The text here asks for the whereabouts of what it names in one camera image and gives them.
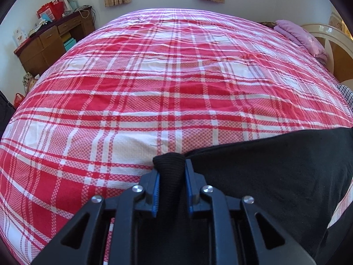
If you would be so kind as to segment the small red bag on floor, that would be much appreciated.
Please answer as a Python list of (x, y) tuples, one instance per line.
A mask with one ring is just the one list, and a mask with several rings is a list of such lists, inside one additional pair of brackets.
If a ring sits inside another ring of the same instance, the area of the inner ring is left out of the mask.
[(19, 105), (24, 101), (25, 96), (23, 96), (21, 93), (16, 93), (14, 97), (14, 108), (18, 108)]

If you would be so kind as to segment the red gift bag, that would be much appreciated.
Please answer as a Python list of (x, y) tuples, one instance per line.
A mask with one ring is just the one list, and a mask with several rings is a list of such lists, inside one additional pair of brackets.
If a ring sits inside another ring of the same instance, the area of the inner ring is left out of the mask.
[(46, 14), (51, 20), (60, 20), (64, 13), (64, 2), (62, 0), (54, 0), (44, 4), (37, 12), (36, 15), (40, 18)]

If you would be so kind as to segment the black pants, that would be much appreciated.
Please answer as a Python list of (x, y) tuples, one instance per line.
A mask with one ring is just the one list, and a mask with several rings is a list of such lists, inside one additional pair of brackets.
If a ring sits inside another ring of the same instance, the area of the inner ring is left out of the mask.
[(250, 195), (317, 264), (352, 263), (352, 208), (334, 211), (352, 181), (352, 129), (306, 130), (153, 158), (159, 216), (147, 264), (199, 264), (186, 209), (185, 162), (235, 198)]

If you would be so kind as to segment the striped pillow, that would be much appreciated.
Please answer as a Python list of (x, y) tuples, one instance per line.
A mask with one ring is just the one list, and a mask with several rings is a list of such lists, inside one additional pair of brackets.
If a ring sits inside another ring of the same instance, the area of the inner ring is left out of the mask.
[(353, 91), (348, 86), (346, 86), (344, 84), (338, 84), (337, 88), (339, 89), (342, 96), (346, 100), (351, 111), (353, 111)]

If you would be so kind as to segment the patterned bag on floor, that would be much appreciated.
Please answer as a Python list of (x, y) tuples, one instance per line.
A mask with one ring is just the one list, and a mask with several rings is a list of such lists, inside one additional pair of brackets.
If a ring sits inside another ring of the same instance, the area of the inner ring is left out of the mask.
[(28, 94), (38, 80), (29, 72), (23, 76), (24, 91)]

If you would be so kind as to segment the brown wooden desk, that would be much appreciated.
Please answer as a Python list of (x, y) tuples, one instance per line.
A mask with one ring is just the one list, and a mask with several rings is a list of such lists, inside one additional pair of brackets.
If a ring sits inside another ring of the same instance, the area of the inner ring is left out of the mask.
[(38, 30), (22, 43), (14, 54), (23, 69), (34, 77), (42, 75), (67, 49), (69, 39), (79, 42), (95, 31), (95, 12), (91, 6), (82, 7), (73, 13)]

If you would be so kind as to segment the teal box under desk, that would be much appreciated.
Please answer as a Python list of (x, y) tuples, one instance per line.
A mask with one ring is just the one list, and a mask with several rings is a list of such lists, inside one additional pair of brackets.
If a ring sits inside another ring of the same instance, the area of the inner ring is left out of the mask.
[(76, 40), (74, 38), (70, 38), (67, 41), (63, 43), (63, 46), (65, 48), (65, 51), (70, 50), (74, 45), (76, 45)]

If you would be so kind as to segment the red white plaid bedsheet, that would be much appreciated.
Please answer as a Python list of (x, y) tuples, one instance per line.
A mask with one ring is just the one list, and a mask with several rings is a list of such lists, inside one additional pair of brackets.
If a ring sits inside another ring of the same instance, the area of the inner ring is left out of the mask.
[(135, 11), (51, 66), (1, 137), (1, 239), (29, 264), (91, 196), (136, 184), (153, 157), (352, 126), (333, 75), (256, 22)]

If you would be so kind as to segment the folded pink blanket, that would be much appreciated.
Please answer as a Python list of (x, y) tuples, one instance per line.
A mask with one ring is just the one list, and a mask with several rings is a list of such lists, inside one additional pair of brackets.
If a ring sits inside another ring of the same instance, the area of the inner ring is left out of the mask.
[(301, 26), (289, 20), (277, 20), (273, 29), (294, 42), (294, 44), (305, 48), (322, 64), (325, 65), (327, 63), (328, 55), (323, 45)]

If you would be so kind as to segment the black suitcase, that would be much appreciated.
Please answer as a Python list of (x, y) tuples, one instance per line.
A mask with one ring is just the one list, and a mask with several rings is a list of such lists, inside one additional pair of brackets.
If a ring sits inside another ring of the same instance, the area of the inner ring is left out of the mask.
[(9, 121), (14, 115), (16, 109), (12, 103), (0, 92), (0, 138), (3, 136)]

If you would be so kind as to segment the cream wooden headboard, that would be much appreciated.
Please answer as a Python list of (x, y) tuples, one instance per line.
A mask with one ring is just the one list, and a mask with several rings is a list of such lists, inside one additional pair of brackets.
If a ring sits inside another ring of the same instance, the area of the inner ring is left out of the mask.
[(325, 24), (303, 25), (324, 46), (327, 69), (340, 83), (352, 83), (352, 39), (333, 26)]

